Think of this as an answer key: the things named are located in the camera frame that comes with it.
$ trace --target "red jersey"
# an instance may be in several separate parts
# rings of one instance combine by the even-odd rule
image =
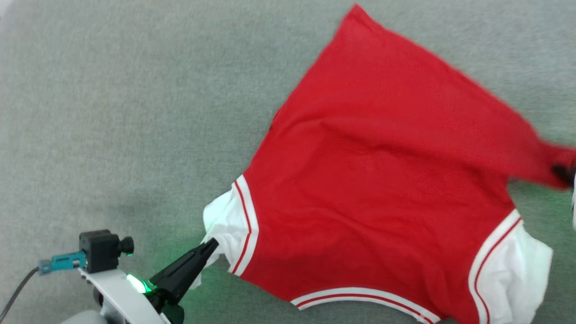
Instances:
[[[359,6],[206,207],[230,271],[300,309],[335,300],[422,323],[529,323],[552,250],[509,177],[552,187],[574,150]]]

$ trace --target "white sleeve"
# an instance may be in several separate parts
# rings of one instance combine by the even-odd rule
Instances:
[[[572,193],[572,224],[574,229],[576,230],[576,210],[574,209],[574,201],[576,201],[576,176],[574,177],[574,193]]]
[[[529,324],[544,300],[551,262],[552,249],[531,237],[519,219],[494,242],[479,269],[472,294],[480,299],[475,298],[480,323]]]
[[[242,266],[245,268],[245,265],[238,265],[238,263],[242,263],[240,262],[241,259],[246,260],[246,258],[242,258],[247,254],[243,247],[247,245],[246,241],[254,228],[250,229],[248,225],[243,203],[249,199],[249,192],[244,189],[244,195],[241,195],[238,190],[238,188],[245,187],[244,178],[241,177],[237,182],[240,182],[238,187],[233,184],[231,190],[220,195],[204,208],[203,218],[206,236],[202,243],[211,238],[218,242],[218,247],[206,262],[205,268],[212,265],[221,255],[224,255],[230,263],[228,271],[239,276],[241,272],[238,269],[242,269]],[[190,289],[195,289],[201,283],[202,278],[199,275]]]

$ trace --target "white trim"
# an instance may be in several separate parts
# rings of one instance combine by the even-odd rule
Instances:
[[[576,201],[576,176],[574,177],[574,193],[572,194],[572,227],[576,229],[576,208],[574,208],[574,202]]]
[[[365,296],[337,296],[337,297],[330,297],[333,295],[365,295]],[[405,298],[402,298],[398,295],[394,295],[393,293],[380,291],[376,289],[369,289],[369,288],[359,288],[359,287],[347,287],[347,288],[335,288],[335,289],[328,289],[323,291],[318,291],[314,293],[309,293],[307,295],[298,297],[291,301],[292,304],[298,307],[299,310],[304,310],[308,307],[329,303],[329,302],[338,302],[338,301],[346,301],[346,300],[356,300],[361,302],[372,302],[381,305],[385,305],[388,307],[392,307],[396,310],[402,311],[406,314],[412,315],[414,318],[419,320],[422,323],[429,324],[430,322],[425,318],[432,321],[432,323],[436,323],[440,321],[440,317],[432,313],[431,311],[425,309],[424,307],[415,304]]]
[[[248,188],[248,183],[246,182],[244,175],[241,175],[236,180],[236,183],[238,184],[238,188],[240,188],[241,191],[240,193],[242,194],[241,197],[243,198],[242,213],[244,213],[244,208],[246,208],[247,213],[246,216],[248,217],[248,221],[250,222],[249,227],[251,229],[250,233],[247,235],[247,238],[244,238],[244,240],[242,241],[242,249],[244,249],[246,239],[248,239],[248,244],[246,245],[246,251],[244,253],[244,256],[238,260],[240,264],[238,265],[238,268],[234,272],[235,275],[241,276],[246,270],[248,264],[250,263],[252,256],[254,255],[254,250],[256,249],[256,241],[258,240],[259,227],[258,227],[258,219],[256,218],[256,211],[254,210],[254,203],[252,202],[252,196],[250,194],[250,189]]]
[[[498,241],[502,239],[506,233],[508,233],[509,230],[511,230],[511,228],[518,222],[519,219],[520,213],[518,213],[518,210],[514,209],[508,216],[506,216],[506,218],[504,218],[504,220],[484,241],[472,263],[470,274],[468,275],[468,289],[472,294],[472,298],[476,304],[476,309],[478,310],[479,324],[488,323],[488,314],[486,314],[484,303],[482,302],[480,295],[476,293],[476,278],[480,272],[480,267],[482,266],[484,260],[488,257],[488,254],[492,248],[498,243]]]

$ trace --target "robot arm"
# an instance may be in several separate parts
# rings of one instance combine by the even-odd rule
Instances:
[[[206,266],[218,242],[211,239],[189,250],[149,281],[141,281],[118,268],[120,256],[134,252],[131,237],[120,240],[107,229],[84,232],[79,236],[79,247],[78,252],[39,261],[34,270],[42,276],[76,269],[94,286],[93,296],[100,312],[84,311],[62,324],[183,324],[184,310],[178,303]],[[0,323],[20,289],[2,312]]]

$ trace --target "green light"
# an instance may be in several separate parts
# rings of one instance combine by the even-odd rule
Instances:
[[[139,293],[147,293],[152,291],[152,289],[150,289],[150,287],[146,284],[145,281],[136,278],[132,274],[127,275],[126,279],[128,279],[132,287],[134,287],[134,289],[136,289],[136,291]]]

